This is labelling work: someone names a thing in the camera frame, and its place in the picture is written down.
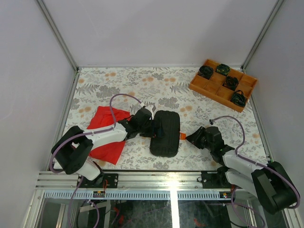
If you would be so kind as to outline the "black plastic tool case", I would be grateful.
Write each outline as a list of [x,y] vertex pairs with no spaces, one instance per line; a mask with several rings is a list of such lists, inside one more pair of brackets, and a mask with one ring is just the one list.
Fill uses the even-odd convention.
[[171,158],[177,155],[180,142],[180,116],[173,111],[157,111],[155,118],[162,119],[163,137],[151,138],[150,152],[153,156]]

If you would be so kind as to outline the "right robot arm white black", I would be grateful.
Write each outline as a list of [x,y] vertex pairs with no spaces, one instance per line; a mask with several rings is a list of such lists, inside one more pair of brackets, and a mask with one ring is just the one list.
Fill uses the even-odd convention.
[[221,165],[218,169],[221,173],[216,176],[219,186],[232,184],[245,189],[270,214],[298,202],[298,191],[280,163],[250,162],[224,143],[217,127],[200,127],[185,139],[199,149],[209,150],[213,160]]

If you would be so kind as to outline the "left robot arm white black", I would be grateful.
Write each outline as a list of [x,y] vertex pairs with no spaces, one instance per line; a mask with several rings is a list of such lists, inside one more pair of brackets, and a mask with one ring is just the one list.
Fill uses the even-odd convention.
[[67,175],[76,173],[93,187],[100,187],[104,182],[104,172],[96,162],[89,160],[89,153],[100,146],[127,141],[138,134],[154,137],[154,110],[152,105],[143,106],[130,119],[120,120],[112,126],[86,131],[78,126],[71,127],[51,150],[51,159],[55,159],[61,169],[55,170],[52,161],[50,169]]

